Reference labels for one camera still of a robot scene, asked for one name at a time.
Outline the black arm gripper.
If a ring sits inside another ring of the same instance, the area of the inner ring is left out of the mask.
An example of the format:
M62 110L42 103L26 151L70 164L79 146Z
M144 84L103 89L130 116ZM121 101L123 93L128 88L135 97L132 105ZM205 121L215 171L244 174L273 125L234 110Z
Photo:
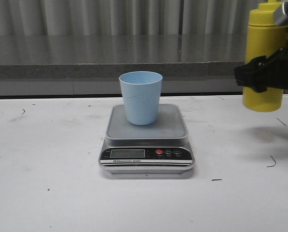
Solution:
M234 75L238 86L250 87L256 93L270 87L288 90L288 40L271 56L256 57L235 68Z

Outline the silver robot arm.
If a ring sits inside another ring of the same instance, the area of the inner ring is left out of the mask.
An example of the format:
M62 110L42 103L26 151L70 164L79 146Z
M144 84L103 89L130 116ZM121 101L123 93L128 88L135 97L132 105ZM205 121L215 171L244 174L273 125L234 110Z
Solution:
M288 90L288 0L269 0L250 12L246 64L235 68L236 83L261 93Z

